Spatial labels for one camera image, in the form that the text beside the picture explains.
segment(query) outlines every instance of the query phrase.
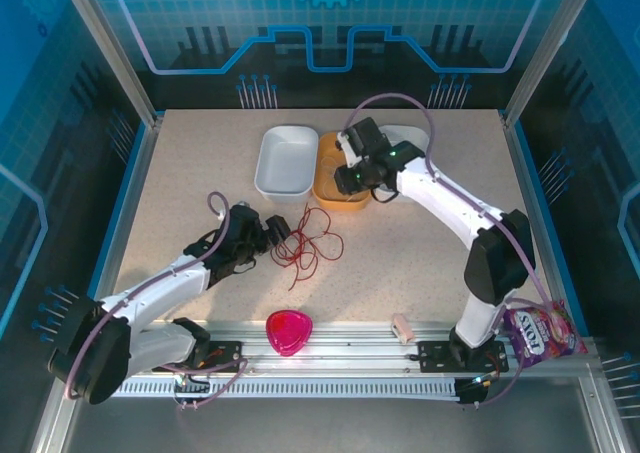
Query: purple snack bag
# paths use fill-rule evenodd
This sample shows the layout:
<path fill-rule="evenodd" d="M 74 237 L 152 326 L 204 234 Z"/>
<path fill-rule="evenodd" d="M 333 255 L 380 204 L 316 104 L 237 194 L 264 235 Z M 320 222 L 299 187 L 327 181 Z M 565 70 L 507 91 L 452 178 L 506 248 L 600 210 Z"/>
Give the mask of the purple snack bag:
<path fill-rule="evenodd" d="M 516 357 L 521 357 L 524 348 L 524 368 L 549 358 L 587 353 L 569 314 L 558 302 L 553 302 L 551 313 L 535 307 L 507 310 L 504 324 L 517 337 L 511 341 Z"/>

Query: pink plastic lid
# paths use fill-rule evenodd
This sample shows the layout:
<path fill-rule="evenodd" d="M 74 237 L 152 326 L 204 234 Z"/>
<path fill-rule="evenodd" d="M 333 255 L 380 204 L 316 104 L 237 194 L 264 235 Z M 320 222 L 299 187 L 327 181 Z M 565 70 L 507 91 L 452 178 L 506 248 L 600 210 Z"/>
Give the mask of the pink plastic lid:
<path fill-rule="evenodd" d="M 281 356 L 296 354 L 307 343 L 313 321 L 304 313 L 281 310 L 267 318 L 267 338 Z"/>

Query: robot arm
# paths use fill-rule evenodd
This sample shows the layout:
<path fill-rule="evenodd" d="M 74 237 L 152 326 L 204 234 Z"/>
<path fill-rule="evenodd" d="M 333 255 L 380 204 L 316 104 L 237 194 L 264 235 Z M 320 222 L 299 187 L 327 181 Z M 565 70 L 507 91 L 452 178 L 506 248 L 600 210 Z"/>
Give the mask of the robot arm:
<path fill-rule="evenodd" d="M 432 212 L 469 250 L 464 278 L 471 294 L 462 317 L 451 331 L 450 349 L 461 365 L 472 364 L 493 341 L 493 329 L 504 303 L 527 278 L 513 247 L 489 216 L 501 219 L 533 264 L 533 243 L 526 216 L 518 210 L 504 214 L 482 202 L 433 164 L 430 172 L 423 151 L 406 141 L 391 146 L 371 118 L 341 132 L 336 146 L 347 159 L 347 164 L 335 173 L 336 186 L 342 194 L 353 195 L 385 185 Z"/>
<path fill-rule="evenodd" d="M 255 265 L 256 255 L 266 253 L 290 234 L 286 221 L 279 216 L 267 219 L 267 229 L 263 229 L 258 213 L 248 205 L 235 205 L 228 214 L 229 229 L 213 254 L 194 263 L 215 243 L 219 230 L 185 248 L 180 257 L 154 276 L 167 271 L 173 274 L 141 291 L 106 323 L 82 359 L 72 385 L 78 394 L 92 404 L 100 403 L 131 375 L 169 363 L 196 369 L 206 358 L 209 333 L 194 322 L 179 318 L 158 328 L 146 328 L 171 309 L 236 273 L 238 266 Z M 187 263 L 193 264 L 181 270 Z M 55 337 L 49 371 L 66 381 L 89 332 L 136 287 L 100 301 L 87 297 L 75 300 Z"/>

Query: metal floor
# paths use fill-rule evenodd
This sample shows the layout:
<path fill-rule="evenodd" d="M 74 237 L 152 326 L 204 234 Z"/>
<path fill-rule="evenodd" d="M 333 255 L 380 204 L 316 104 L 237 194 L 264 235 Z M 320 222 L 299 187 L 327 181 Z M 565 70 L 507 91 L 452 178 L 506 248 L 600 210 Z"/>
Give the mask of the metal floor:
<path fill-rule="evenodd" d="M 63 451 L 596 451 L 575 380 L 522 379 L 496 405 L 421 400 L 220 399 L 178 411 L 169 399 L 111 399 L 76 409 Z"/>

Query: glass panel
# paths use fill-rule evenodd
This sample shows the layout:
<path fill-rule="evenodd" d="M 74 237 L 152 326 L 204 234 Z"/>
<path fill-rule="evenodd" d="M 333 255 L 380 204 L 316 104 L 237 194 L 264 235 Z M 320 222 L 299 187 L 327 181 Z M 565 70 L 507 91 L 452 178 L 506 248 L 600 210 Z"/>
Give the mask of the glass panel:
<path fill-rule="evenodd" d="M 560 1 L 100 3 L 159 109 L 348 107 L 385 90 L 502 108 Z"/>
<path fill-rule="evenodd" d="M 638 18 L 637 0 L 588 0 L 521 118 L 589 332 L 613 350 L 640 347 Z"/>
<path fill-rule="evenodd" d="M 0 0 L 0 38 L 0 451 L 29 451 L 45 291 L 87 293 L 140 122 L 69 0 Z"/>

